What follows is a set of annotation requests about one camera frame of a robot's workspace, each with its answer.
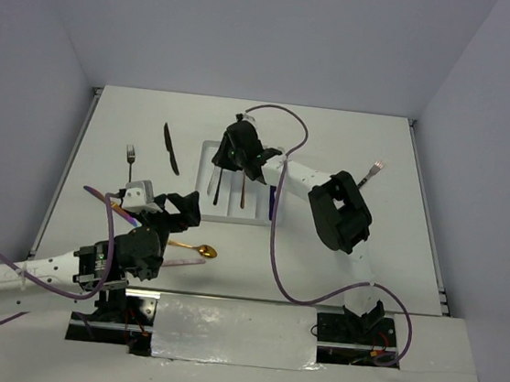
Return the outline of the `black spoon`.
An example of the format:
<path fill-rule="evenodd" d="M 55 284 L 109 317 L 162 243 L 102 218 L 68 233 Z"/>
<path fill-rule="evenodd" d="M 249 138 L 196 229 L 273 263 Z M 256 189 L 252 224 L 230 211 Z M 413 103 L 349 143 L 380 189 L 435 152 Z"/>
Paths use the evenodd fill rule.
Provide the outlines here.
<path fill-rule="evenodd" d="M 214 190 L 214 197 L 213 197 L 213 202 L 212 202 L 213 206 L 216 206 L 219 202 L 222 174 L 223 174 L 223 169 L 219 168 L 218 178 L 217 178 L 217 182 L 216 182 L 216 189 Z"/>

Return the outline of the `silver spoon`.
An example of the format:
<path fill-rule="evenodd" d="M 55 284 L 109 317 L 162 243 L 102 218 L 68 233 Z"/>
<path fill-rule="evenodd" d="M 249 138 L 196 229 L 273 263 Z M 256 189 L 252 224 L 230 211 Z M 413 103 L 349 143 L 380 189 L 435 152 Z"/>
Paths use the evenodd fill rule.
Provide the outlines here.
<path fill-rule="evenodd" d="M 212 189 L 214 188 L 214 183 L 217 178 L 218 168 L 216 165 L 213 166 L 212 174 L 210 176 L 210 180 L 208 182 L 208 186 L 206 188 L 206 194 L 210 196 L 212 194 Z"/>

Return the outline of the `blue knife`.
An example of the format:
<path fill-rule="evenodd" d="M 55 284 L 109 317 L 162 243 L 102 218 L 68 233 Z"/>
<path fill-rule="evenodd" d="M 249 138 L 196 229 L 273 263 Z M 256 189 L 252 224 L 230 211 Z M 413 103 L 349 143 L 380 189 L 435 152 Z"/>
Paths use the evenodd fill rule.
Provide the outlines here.
<path fill-rule="evenodd" d="M 275 201 L 277 200 L 276 192 L 277 192 L 277 187 L 275 187 L 275 186 L 269 187 L 268 216 L 267 216 L 269 222 L 273 221 Z"/>

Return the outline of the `copper fork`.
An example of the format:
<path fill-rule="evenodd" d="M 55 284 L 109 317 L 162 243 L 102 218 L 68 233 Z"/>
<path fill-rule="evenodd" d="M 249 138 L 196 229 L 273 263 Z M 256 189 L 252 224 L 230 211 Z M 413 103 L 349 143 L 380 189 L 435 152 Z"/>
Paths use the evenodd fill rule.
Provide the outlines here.
<path fill-rule="evenodd" d="M 240 198 L 240 209 L 244 209 L 245 207 L 245 199 L 246 199 L 246 183 L 247 183 L 247 178 L 246 178 L 246 172 L 244 171 L 244 173 L 242 174 L 242 178 L 243 178 L 243 182 L 242 182 L 242 190 L 241 190 L 241 198 Z"/>

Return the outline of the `silver fork with black handle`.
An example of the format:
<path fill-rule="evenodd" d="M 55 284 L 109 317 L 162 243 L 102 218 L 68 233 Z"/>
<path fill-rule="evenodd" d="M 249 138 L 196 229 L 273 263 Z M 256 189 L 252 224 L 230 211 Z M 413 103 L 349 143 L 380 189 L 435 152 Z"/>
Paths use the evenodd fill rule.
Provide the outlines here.
<path fill-rule="evenodd" d="M 366 184 L 366 182 L 371 180 L 374 175 L 377 175 L 378 172 L 382 170 L 384 165 L 385 163 L 383 162 L 383 160 L 377 160 L 374 163 L 374 165 L 372 165 L 372 167 L 368 170 L 368 173 L 365 174 L 364 178 L 358 181 L 357 187 L 361 189 Z"/>

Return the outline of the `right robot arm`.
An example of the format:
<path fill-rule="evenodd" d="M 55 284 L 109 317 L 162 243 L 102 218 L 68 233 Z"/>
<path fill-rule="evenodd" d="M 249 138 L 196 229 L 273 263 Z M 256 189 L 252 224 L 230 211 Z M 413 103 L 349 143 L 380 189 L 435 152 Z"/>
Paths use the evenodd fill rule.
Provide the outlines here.
<path fill-rule="evenodd" d="M 270 224 L 270 261 L 274 280 L 281 295 L 297 305 L 316 305 L 335 296 L 344 297 L 345 331 L 355 342 L 364 343 L 375 335 L 385 316 L 383 302 L 374 297 L 369 282 L 369 259 L 366 241 L 373 221 L 371 212 L 353 176 L 345 170 L 329 174 L 305 167 L 289 159 L 280 149 L 266 147 L 259 139 L 254 121 L 240 114 L 229 125 L 212 158 L 218 168 L 243 171 L 251 181 L 275 190 Z M 280 197 L 283 192 L 309 205 L 316 234 L 321 243 L 336 256 L 338 268 L 351 277 L 350 285 L 313 300 L 294 299 L 278 275 L 276 232 Z"/>

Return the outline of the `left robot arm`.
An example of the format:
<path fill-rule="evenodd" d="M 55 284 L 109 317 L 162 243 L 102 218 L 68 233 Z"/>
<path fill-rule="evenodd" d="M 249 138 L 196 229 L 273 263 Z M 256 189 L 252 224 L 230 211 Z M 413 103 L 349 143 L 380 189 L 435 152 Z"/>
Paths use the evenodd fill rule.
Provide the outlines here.
<path fill-rule="evenodd" d="M 169 237 L 201 222 L 198 191 L 154 194 L 149 180 L 128 183 L 103 199 L 107 237 L 60 256 L 12 262 L 0 253 L 0 315 L 26 315 L 48 302 L 81 303 L 107 321 L 121 319 L 129 278 L 155 279 Z"/>

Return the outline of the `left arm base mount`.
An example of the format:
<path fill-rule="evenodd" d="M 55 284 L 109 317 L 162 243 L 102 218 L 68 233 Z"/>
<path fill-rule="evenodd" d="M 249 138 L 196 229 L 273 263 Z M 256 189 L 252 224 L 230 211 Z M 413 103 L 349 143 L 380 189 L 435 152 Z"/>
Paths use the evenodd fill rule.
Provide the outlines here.
<path fill-rule="evenodd" d="M 74 311 L 64 338 L 123 347 L 128 354 L 152 355 L 159 294 L 114 290 L 101 293 L 91 313 Z"/>

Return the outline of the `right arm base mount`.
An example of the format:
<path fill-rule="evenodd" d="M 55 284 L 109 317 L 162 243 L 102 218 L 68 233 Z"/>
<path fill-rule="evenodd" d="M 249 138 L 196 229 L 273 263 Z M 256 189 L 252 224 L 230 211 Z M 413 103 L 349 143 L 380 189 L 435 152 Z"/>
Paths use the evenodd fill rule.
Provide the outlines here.
<path fill-rule="evenodd" d="M 317 339 L 319 364 L 399 368 L 401 349 L 395 322 L 386 316 L 380 300 L 363 316 L 345 307 L 340 311 L 317 309 L 310 333 Z"/>

